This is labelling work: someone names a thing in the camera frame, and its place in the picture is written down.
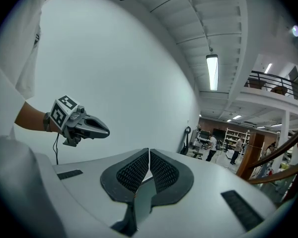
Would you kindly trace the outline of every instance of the ceiling light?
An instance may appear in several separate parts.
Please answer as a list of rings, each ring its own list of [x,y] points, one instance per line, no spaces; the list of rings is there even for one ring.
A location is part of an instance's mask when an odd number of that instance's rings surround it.
[[[270,63],[268,66],[267,66],[267,69],[265,70],[265,74],[269,71],[269,69],[270,69],[270,67],[272,66],[273,64],[272,63]]]
[[[219,57],[218,55],[207,55],[207,64],[210,77],[211,91],[218,90],[219,82]]]
[[[298,26],[293,26],[292,33],[295,37],[298,37]]]

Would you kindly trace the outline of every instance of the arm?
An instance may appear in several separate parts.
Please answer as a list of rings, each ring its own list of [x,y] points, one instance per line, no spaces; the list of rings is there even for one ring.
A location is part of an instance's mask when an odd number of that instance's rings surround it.
[[[44,115],[45,113],[36,110],[25,102],[15,119],[15,123],[24,129],[44,131]],[[50,122],[50,128],[52,132],[60,133],[59,128],[53,122]]]

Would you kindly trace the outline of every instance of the black cable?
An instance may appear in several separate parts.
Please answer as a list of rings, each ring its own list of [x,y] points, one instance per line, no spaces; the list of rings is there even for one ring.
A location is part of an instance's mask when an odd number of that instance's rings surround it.
[[[55,152],[55,156],[56,156],[56,165],[59,164],[59,159],[58,159],[58,153],[59,153],[59,149],[58,149],[59,135],[60,134],[57,135],[56,140],[55,140],[55,142],[53,144],[53,151]]]

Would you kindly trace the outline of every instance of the wooden pillar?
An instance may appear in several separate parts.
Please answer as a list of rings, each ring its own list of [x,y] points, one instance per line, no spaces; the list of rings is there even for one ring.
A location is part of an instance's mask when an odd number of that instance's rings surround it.
[[[248,180],[253,173],[253,169],[249,169],[250,164],[258,161],[265,136],[259,133],[251,133],[247,151],[236,172],[236,175],[244,180]]]

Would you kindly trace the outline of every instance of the mesh panel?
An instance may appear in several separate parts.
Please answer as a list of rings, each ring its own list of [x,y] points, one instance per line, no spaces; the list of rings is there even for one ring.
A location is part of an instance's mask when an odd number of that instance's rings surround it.
[[[148,171],[149,154],[143,154],[117,172],[118,182],[136,193]]]
[[[157,193],[172,186],[179,178],[179,171],[153,152],[150,154],[150,170]]]

